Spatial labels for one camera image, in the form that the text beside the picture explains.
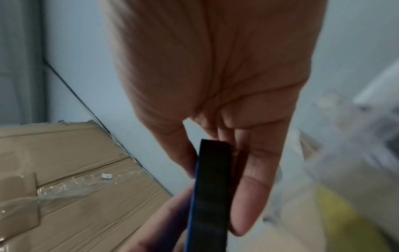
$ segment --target blurry cardboard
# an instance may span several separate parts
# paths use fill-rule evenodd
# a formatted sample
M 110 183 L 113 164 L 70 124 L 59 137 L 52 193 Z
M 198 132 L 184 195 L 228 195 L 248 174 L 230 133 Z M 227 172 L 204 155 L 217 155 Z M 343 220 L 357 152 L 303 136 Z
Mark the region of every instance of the blurry cardboard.
M 37 188 L 48 188 L 125 170 L 134 176 L 90 195 L 41 202 L 40 224 L 0 242 L 0 251 L 116 251 L 170 198 L 93 122 L 0 128 L 0 178 L 36 173 Z

